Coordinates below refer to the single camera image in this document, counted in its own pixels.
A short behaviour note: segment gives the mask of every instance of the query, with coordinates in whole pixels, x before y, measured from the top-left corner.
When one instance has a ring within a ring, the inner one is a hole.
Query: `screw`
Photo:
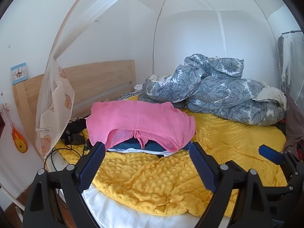
[[[38,171],[38,175],[42,175],[44,172],[45,172],[44,169],[40,169],[40,170]]]
[[[255,169],[250,169],[249,172],[252,175],[256,175],[257,174],[257,171]]]
[[[226,165],[226,164],[221,164],[220,166],[219,166],[222,170],[228,170],[228,165]]]
[[[67,170],[74,170],[75,166],[73,164],[69,164],[66,169]]]

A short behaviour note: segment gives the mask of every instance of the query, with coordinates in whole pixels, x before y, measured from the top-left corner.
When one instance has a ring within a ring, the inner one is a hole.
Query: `wooden headboard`
[[[136,84],[133,60],[89,63],[65,68],[64,72],[75,91],[72,118],[90,114],[94,102],[116,100],[134,91]],[[21,122],[33,145],[37,101],[43,76],[38,75],[13,86]]]

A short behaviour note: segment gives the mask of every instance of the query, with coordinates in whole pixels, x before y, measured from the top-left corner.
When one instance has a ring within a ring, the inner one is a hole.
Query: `pink cloth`
[[[194,117],[175,109],[169,102],[97,102],[93,104],[91,112],[87,118],[91,144],[100,141],[106,150],[134,137],[142,148],[150,139],[169,152],[177,152],[195,134]]]

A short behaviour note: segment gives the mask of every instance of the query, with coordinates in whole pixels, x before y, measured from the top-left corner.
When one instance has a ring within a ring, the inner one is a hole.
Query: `blue and white card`
[[[12,84],[27,80],[26,64],[22,63],[11,67]]]

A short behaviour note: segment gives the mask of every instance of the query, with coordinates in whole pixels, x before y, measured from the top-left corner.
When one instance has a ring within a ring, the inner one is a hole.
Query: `gray floral comforter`
[[[258,81],[241,79],[244,60],[194,54],[184,62],[173,75],[147,78],[139,100],[172,102],[176,108],[211,113],[245,124],[272,125],[285,117],[280,103],[251,100],[264,86]]]

